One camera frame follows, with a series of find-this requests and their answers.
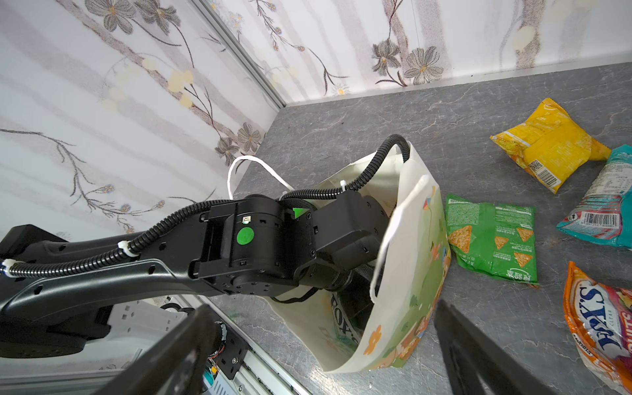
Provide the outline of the Fox's lemon blackcurrant candy bag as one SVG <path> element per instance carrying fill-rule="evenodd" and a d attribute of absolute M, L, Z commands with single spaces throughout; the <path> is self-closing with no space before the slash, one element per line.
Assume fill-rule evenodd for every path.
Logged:
<path fill-rule="evenodd" d="M 580 358 L 620 394 L 631 393 L 631 291 L 594 281 L 569 262 L 564 313 Z"/>

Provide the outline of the white paper shopping bag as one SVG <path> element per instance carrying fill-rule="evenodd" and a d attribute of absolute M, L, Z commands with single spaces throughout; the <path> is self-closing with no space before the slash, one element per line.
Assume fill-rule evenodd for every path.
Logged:
<path fill-rule="evenodd" d="M 329 291 L 296 304 L 267 300 L 328 374 L 403 367 L 435 311 L 451 262 L 439 184 L 416 149 L 403 161 L 393 148 L 361 193 L 384 207 L 389 224 L 360 344 L 336 334 Z"/>

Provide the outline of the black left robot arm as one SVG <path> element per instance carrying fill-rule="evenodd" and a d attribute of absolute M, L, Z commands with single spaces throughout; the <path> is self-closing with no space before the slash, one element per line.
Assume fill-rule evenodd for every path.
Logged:
<path fill-rule="evenodd" d="M 1 242 L 1 355 L 81 352 L 126 302 L 341 291 L 376 259 L 388 223 L 378 201 L 351 191 L 320 208 L 263 195 L 197 202 L 144 232 L 83 242 L 13 227 Z"/>

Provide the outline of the green chips bag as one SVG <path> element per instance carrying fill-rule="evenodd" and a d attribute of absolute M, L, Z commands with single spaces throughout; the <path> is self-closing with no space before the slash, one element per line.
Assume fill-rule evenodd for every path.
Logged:
<path fill-rule="evenodd" d="M 459 266 L 538 287 L 535 214 L 533 207 L 475 203 L 449 194 L 445 205 L 448 241 Z"/>

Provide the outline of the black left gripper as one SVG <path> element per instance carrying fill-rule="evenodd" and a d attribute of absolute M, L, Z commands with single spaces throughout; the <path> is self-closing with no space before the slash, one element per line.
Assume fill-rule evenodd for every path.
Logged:
<path fill-rule="evenodd" d="M 335 293 L 352 326 L 365 326 L 370 319 L 374 303 L 370 299 L 369 287 L 370 282 L 363 276 L 354 276 L 343 290 Z"/>

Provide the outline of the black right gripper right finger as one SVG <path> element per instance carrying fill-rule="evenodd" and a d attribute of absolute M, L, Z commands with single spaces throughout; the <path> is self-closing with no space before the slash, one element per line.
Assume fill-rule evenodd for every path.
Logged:
<path fill-rule="evenodd" d="M 454 394 L 553 394 L 454 306 L 440 301 L 434 326 Z"/>

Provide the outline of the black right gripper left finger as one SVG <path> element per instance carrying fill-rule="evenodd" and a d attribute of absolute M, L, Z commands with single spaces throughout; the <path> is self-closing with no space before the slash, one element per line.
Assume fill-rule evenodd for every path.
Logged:
<path fill-rule="evenodd" d="M 221 344 L 222 326 L 213 309 L 205 304 L 97 393 L 202 393 L 207 359 Z"/>

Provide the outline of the teal candy bag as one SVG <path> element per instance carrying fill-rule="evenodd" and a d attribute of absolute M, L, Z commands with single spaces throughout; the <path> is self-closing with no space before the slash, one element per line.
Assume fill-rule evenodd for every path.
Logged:
<path fill-rule="evenodd" d="M 587 193 L 556 228 L 596 245 L 631 248 L 631 146 L 612 151 Z"/>

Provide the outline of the yellow snack packet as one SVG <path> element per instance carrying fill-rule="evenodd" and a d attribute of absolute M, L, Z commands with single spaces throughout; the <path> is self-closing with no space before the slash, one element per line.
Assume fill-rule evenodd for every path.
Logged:
<path fill-rule="evenodd" d="M 551 98 L 526 121 L 490 139 L 553 194 L 583 164 L 606 161 L 612 153 Z"/>

